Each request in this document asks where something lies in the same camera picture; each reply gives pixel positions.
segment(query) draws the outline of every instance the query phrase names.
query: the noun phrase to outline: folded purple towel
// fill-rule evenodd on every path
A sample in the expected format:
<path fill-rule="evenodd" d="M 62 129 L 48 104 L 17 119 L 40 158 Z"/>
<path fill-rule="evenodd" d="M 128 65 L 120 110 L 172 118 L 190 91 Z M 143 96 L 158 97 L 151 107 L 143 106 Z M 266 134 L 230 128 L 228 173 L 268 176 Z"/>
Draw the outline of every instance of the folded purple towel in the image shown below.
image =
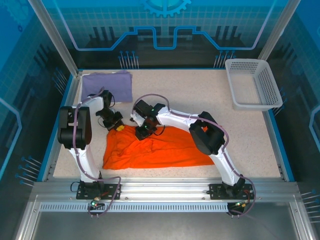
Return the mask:
<path fill-rule="evenodd" d="M 82 77 L 81 101 L 90 94 L 96 94 L 104 87 L 114 96 L 116 102 L 131 103 L 132 99 L 132 75 L 121 70 L 116 73 L 92 73 Z"/>

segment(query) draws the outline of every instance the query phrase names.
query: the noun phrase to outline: speckled work surface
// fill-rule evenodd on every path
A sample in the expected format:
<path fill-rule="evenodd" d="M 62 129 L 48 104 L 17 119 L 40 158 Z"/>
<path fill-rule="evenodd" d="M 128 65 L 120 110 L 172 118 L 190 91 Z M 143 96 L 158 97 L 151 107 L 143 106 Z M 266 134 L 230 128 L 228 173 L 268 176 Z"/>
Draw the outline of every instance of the speckled work surface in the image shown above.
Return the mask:
<path fill-rule="evenodd" d="M 111 70 L 86 70 L 83 74 Z M 248 177 L 280 177 L 274 151 L 271 146 L 263 115 L 260 111 L 235 111 L 225 70 L 130 70 L 133 101 L 138 97 L 157 93 L 167 97 L 170 107 L 185 113 L 209 112 L 230 136 L 227 147 L 237 169 Z M 78 102 L 80 86 L 74 103 Z M 148 104 L 164 103 L 161 98 L 147 97 Z M 117 103 L 124 123 L 129 121 L 131 103 Z M 168 177 L 206 178 L 220 177 L 214 165 L 193 167 L 166 167 L 122 170 L 102 169 L 103 156 L 107 146 L 108 131 L 97 123 L 98 117 L 91 119 L 91 150 L 96 165 L 103 176 L 121 177 Z M 53 176 L 55 178 L 78 178 L 80 172 L 72 155 L 61 147 Z"/>

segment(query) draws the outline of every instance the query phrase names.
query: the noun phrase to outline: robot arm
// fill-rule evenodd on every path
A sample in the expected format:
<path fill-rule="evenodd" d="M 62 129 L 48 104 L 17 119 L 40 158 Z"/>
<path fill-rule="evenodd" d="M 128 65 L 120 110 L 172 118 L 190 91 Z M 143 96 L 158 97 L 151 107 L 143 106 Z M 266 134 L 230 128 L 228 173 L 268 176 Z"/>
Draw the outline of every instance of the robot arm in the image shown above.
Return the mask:
<path fill-rule="evenodd" d="M 120 131 L 123 129 L 122 115 L 120 112 L 115 112 L 111 105 L 112 94 L 104 90 L 99 97 L 95 97 L 85 102 L 78 110 L 77 122 L 74 123 L 74 113 L 76 106 L 63 106 L 59 110 L 59 126 L 57 138 L 59 143 L 63 144 L 66 149 L 74 157 L 77 165 L 76 151 L 73 148 L 73 128 L 77 124 L 75 142 L 79 154 L 79 161 L 87 175 L 95 179 L 101 178 L 100 170 L 97 168 L 91 148 L 90 142 L 92 139 L 91 119 L 93 116 L 101 116 L 103 125 L 110 131 L 115 129 Z M 78 166 L 81 181 L 85 183 L 94 182 L 88 178 Z"/>
<path fill-rule="evenodd" d="M 222 183 L 230 196 L 235 196 L 245 184 L 245 180 L 235 174 L 236 168 L 226 149 L 224 132 L 218 127 L 199 120 L 206 119 L 216 123 L 208 112 L 201 114 L 189 114 L 176 110 L 169 110 L 163 104 L 156 104 L 154 107 L 140 100 L 133 108 L 131 120 L 138 124 L 135 135 L 139 140 L 153 134 L 157 125 L 172 126 L 190 132 L 196 147 L 202 153 L 209 155 L 221 174 Z"/>

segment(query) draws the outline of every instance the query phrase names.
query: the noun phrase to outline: black mounting plate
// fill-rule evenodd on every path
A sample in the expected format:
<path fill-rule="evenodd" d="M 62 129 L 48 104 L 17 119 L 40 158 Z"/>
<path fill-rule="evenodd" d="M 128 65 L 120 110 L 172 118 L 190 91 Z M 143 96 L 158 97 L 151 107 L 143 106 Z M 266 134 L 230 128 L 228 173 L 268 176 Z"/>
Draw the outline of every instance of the black mounting plate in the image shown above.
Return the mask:
<path fill-rule="evenodd" d="M 209 191 L 207 191 L 206 193 L 210 194 L 211 200 L 247 200 L 248 195 L 244 192 L 244 190 L 249 191 L 250 193 L 249 196 L 251 200 L 254 199 L 254 196 L 255 196 L 254 191 L 253 191 L 252 185 L 249 183 L 243 185 L 239 194 L 235 198 L 230 197 L 226 193 L 225 187 L 222 185 L 222 183 L 209 184 Z"/>
<path fill-rule="evenodd" d="M 106 184 L 106 183 L 87 183 L 81 182 L 76 192 L 76 199 L 78 200 L 93 200 L 96 197 L 101 196 L 101 200 L 111 200 L 115 194 L 118 184 Z M 115 195 L 114 200 L 119 200 L 121 194 L 121 185 L 119 186 L 118 193 Z"/>

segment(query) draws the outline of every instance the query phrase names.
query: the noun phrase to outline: mesh basket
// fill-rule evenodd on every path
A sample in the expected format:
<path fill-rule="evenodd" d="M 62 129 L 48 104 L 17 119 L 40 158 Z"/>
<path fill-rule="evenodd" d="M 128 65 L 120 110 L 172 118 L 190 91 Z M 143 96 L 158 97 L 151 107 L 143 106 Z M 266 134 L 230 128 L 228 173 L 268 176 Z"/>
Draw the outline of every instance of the mesh basket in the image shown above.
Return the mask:
<path fill-rule="evenodd" d="M 267 111 L 283 104 L 269 64 L 257 59 L 228 59 L 225 69 L 233 109 Z"/>

